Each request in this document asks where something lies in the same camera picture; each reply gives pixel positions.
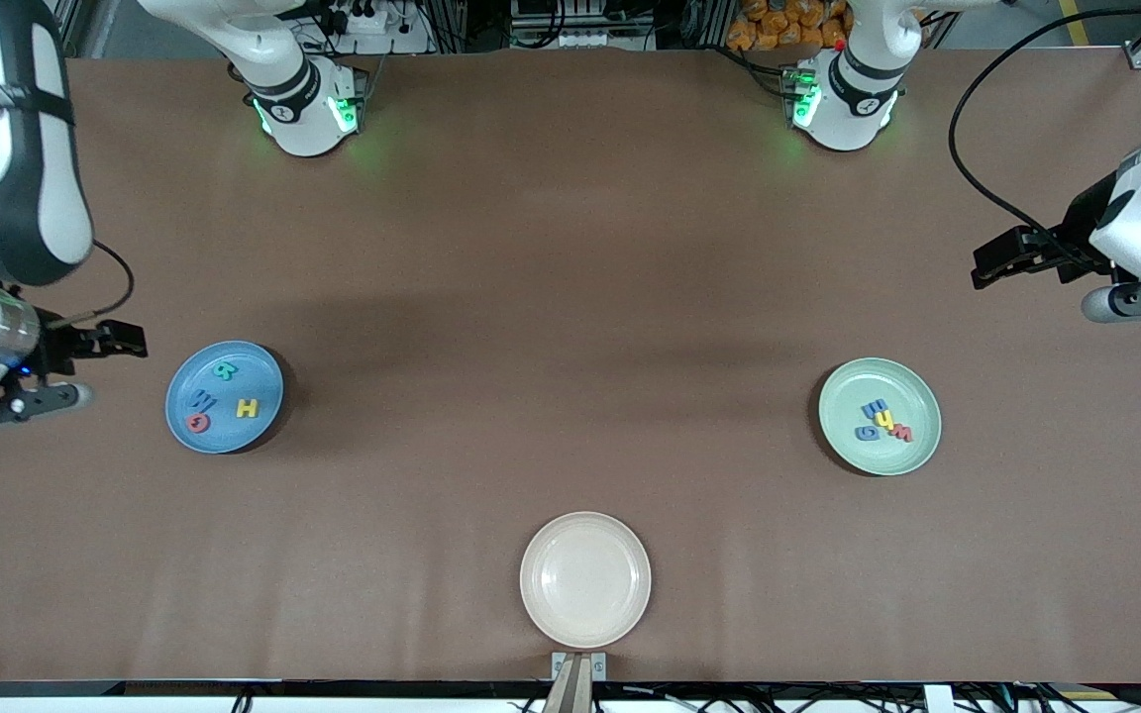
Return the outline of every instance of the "pile of orange objects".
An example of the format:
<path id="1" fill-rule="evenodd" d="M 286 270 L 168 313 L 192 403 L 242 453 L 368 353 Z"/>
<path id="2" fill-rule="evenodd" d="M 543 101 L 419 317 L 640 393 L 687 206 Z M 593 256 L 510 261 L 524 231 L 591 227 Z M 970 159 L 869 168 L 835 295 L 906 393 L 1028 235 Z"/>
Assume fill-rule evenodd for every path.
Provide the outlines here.
<path id="1" fill-rule="evenodd" d="M 847 0 L 742 0 L 725 44 L 735 50 L 799 43 L 841 49 L 851 31 Z"/>

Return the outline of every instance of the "green plate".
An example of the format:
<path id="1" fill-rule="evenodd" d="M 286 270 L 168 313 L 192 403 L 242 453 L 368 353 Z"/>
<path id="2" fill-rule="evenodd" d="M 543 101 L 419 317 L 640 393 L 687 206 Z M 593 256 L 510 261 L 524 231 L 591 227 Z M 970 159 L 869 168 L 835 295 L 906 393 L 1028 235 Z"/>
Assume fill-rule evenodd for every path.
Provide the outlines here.
<path id="1" fill-rule="evenodd" d="M 941 444 L 941 405 L 932 389 L 901 364 L 873 356 L 848 362 L 825 380 L 818 416 L 834 452 L 875 476 L 911 472 Z"/>

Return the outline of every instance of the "brown table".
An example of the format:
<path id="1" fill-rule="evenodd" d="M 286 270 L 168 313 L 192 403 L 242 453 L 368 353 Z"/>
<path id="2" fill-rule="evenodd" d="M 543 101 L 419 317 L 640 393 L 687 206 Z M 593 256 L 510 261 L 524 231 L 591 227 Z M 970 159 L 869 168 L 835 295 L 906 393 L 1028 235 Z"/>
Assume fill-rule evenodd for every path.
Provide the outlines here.
<path id="1" fill-rule="evenodd" d="M 0 679 L 542 675 L 521 550 L 592 509 L 656 576 L 615 678 L 1141 680 L 1141 325 L 1083 319 L 1098 278 L 971 289 L 1013 220 L 945 127 L 988 58 L 920 56 L 859 154 L 712 55 L 393 59 L 317 160 L 219 63 L 73 63 L 153 356 L 0 430 Z M 963 129 L 1043 221 L 1140 144 L 1114 49 L 1023 54 Z M 95 257 L 29 295 L 121 281 Z M 282 353 L 296 406 L 262 449 L 195 455 L 162 395 L 234 338 Z M 914 475 L 815 435 L 823 375 L 871 354 L 941 400 Z"/>

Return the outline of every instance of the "plate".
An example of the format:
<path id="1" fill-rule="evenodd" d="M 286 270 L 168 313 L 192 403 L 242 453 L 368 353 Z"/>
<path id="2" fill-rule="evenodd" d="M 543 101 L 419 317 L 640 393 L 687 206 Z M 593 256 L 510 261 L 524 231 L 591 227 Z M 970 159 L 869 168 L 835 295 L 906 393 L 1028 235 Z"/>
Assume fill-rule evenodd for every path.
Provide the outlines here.
<path id="1" fill-rule="evenodd" d="M 521 602 L 535 626 L 572 649 L 618 641 L 649 603 L 649 557 L 609 515 L 563 515 L 521 556 Z"/>
<path id="2" fill-rule="evenodd" d="M 280 415 L 284 374 L 270 351 L 221 341 L 178 366 L 167 391 L 170 432 L 200 453 L 232 453 L 258 440 Z"/>
<path id="3" fill-rule="evenodd" d="M 941 444 L 941 405 L 919 374 L 866 357 L 839 366 L 818 402 L 822 431 L 834 452 L 875 476 L 903 476 Z"/>

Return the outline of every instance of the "plate rim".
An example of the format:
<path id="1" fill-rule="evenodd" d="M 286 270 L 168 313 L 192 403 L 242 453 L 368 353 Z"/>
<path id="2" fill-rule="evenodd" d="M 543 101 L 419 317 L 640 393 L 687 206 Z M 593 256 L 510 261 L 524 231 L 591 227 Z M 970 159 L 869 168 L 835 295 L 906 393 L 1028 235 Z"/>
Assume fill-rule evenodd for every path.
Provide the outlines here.
<path id="1" fill-rule="evenodd" d="M 895 366 L 899 366 L 900 370 L 905 371 L 905 373 L 907 374 L 913 375 L 915 379 L 919 380 L 919 383 L 923 384 L 924 398 L 931 400 L 932 405 L 936 406 L 936 431 L 937 431 L 936 443 L 932 445 L 931 451 L 928 451 L 926 455 L 923 456 L 923 460 L 920 461 L 919 464 L 914 465 L 913 469 L 905 469 L 905 470 L 866 469 L 866 467 L 855 463 L 852 461 L 852 457 L 848 456 L 848 454 L 844 453 L 843 449 L 841 449 L 841 447 L 836 446 L 836 441 L 834 441 L 833 438 L 830 437 L 830 426 L 825 423 L 825 416 L 824 416 L 825 414 L 824 407 L 827 406 L 830 398 L 830 383 L 832 383 L 834 379 L 841 378 L 841 375 L 843 375 L 843 372 L 850 372 L 855 370 L 857 365 L 867 362 L 882 362 L 887 364 L 892 364 Z M 941 447 L 941 437 L 945 434 L 945 415 L 941 413 L 941 400 L 939 400 L 939 398 L 936 397 L 936 392 L 932 391 L 932 386 L 928 383 L 926 379 L 923 379 L 922 375 L 919 375 L 919 372 L 911 370 L 909 366 L 906 366 L 900 362 L 888 359 L 884 356 L 859 356 L 850 362 L 843 362 L 843 364 L 840 364 L 836 367 L 836 370 L 830 372 L 828 378 L 825 378 L 824 382 L 822 383 L 822 392 L 818 396 L 818 407 L 816 407 L 816 411 L 818 411 L 818 414 L 816 415 L 818 416 L 818 424 L 822 427 L 822 437 L 824 437 L 825 441 L 830 444 L 830 447 L 832 447 L 832 449 L 837 453 L 839 457 L 843 457 L 843 462 L 852 465 L 853 469 L 864 470 L 864 472 L 866 473 L 879 477 L 904 476 L 914 472 L 914 470 L 916 469 L 922 469 L 923 465 L 928 464 L 928 462 L 932 460 L 932 456 L 936 455 L 936 452 L 939 449 L 939 447 Z"/>
<path id="2" fill-rule="evenodd" d="M 192 446 L 192 444 L 184 440 L 183 435 L 178 432 L 178 426 L 173 423 L 173 420 L 170 416 L 170 402 L 173 391 L 176 391 L 176 384 L 178 383 L 178 374 L 181 374 L 184 370 L 187 368 L 187 366 L 191 366 L 193 364 L 193 362 L 199 360 L 200 356 L 202 356 L 202 354 L 204 354 L 205 351 L 209 351 L 210 349 L 218 350 L 218 348 L 232 348 L 235 347 L 235 345 L 238 345 L 238 347 L 242 348 L 252 348 L 253 351 L 261 353 L 261 356 L 266 357 L 267 362 L 272 363 L 272 366 L 275 370 L 276 378 L 280 378 L 281 380 L 281 398 L 277 398 L 275 404 L 275 410 L 272 410 L 272 419 L 267 421 L 268 423 L 267 428 L 270 428 L 270 424 L 275 423 L 275 419 L 281 414 L 281 406 L 284 406 L 284 370 L 281 368 L 281 360 L 276 359 L 274 354 L 272 354 L 272 351 L 268 350 L 268 348 L 262 347 L 261 343 L 257 343 L 245 339 L 225 339 L 222 341 L 208 343 L 205 345 L 205 347 L 202 347 L 199 350 L 193 351 L 191 356 L 186 357 L 183 364 L 178 365 L 176 373 L 173 373 L 172 378 L 170 378 L 170 383 L 167 384 L 167 397 L 164 397 L 164 403 L 162 407 L 162 414 L 164 415 L 164 420 L 167 420 L 167 428 L 170 430 L 170 435 L 172 435 L 172 437 L 176 438 L 176 440 L 178 441 L 178 444 L 180 444 L 180 446 L 186 447 L 187 451 L 192 451 L 194 453 L 200 453 L 203 455 L 222 455 L 222 453 L 232 453 L 235 451 L 240 451 L 241 447 L 249 446 L 250 443 L 257 441 L 259 438 L 262 438 L 264 434 L 267 432 L 267 429 L 262 429 L 262 432 L 258 434 L 257 437 L 253 437 L 248 443 L 243 443 L 241 444 L 241 446 L 232 447 L 230 449 L 227 451 L 200 449 L 200 447 Z"/>
<path id="3" fill-rule="evenodd" d="M 548 533 L 552 528 L 558 527 L 558 525 L 565 524 L 567 520 L 574 520 L 574 519 L 605 520 L 608 525 L 612 525 L 612 527 L 615 528 L 620 528 L 621 533 L 624 533 L 625 536 L 630 537 L 631 542 L 637 544 L 638 551 L 641 554 L 639 559 L 640 562 L 639 578 L 644 592 L 641 595 L 639 595 L 640 606 L 638 608 L 637 615 L 634 615 L 634 617 L 630 617 L 630 619 L 626 622 L 626 625 L 621 627 L 620 634 L 613 638 L 605 638 L 605 640 L 592 640 L 589 641 L 589 643 L 583 643 L 583 645 L 578 642 L 570 643 L 570 641 L 566 641 L 563 640 L 563 638 L 558 638 L 558 635 L 549 631 L 548 627 L 544 627 L 544 624 L 540 622 L 539 618 L 535 617 L 535 614 L 531 611 L 531 600 L 533 600 L 535 592 L 531 591 L 531 588 L 527 586 L 527 577 L 526 577 L 526 573 L 529 570 L 529 568 L 534 568 L 535 554 L 533 553 L 533 548 L 537 542 L 542 541 L 542 538 L 544 537 L 544 533 Z M 557 518 L 552 518 L 548 522 L 544 522 L 543 527 L 536 530 L 534 536 L 531 537 L 529 542 L 526 543 L 526 550 L 521 552 L 521 564 L 519 565 L 519 569 L 517 569 L 517 578 L 519 578 L 519 591 L 521 592 L 521 606 L 524 606 L 524 608 L 526 609 L 526 615 L 527 618 L 531 618 L 531 623 L 534 623 L 535 627 L 540 629 L 540 632 L 543 632 L 544 635 L 551 638 L 551 640 L 563 646 L 569 646 L 572 647 L 572 649 L 601 649 L 601 647 L 610 646 L 616 641 L 621 640 L 621 638 L 629 635 L 629 633 L 631 633 L 631 631 L 633 631 L 633 629 L 637 627 L 637 624 L 640 623 L 640 619 L 642 619 L 644 615 L 646 615 L 646 610 L 649 608 L 649 600 L 653 591 L 653 573 L 649 562 L 649 552 L 646 550 L 646 543 L 644 543 L 642 538 L 637 536 L 637 533 L 634 533 L 633 529 L 629 528 L 628 524 L 623 522 L 620 518 L 615 518 L 615 516 L 612 515 L 599 513 L 597 510 L 575 510 L 574 513 L 558 515 Z"/>

